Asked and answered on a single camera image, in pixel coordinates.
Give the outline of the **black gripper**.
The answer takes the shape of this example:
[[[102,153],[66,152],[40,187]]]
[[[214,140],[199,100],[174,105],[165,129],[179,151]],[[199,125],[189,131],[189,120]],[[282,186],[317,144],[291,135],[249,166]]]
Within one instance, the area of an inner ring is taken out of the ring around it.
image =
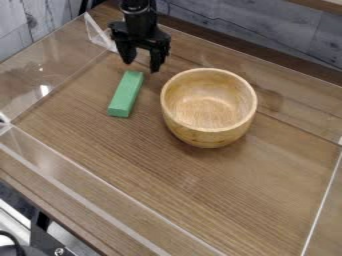
[[[123,62],[127,65],[134,62],[138,48],[151,50],[150,69],[153,73],[158,72],[170,54],[171,36],[157,25],[146,29],[140,25],[128,27],[126,22],[115,21],[108,28]]]

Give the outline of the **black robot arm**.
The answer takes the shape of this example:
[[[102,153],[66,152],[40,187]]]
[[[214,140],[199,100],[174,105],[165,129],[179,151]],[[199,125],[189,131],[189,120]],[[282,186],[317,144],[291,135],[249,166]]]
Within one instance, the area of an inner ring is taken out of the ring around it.
[[[158,72],[170,55],[171,36],[158,26],[155,0],[122,0],[119,9],[124,15],[122,21],[108,23],[111,39],[122,60],[131,64],[138,48],[150,52],[150,71]]]

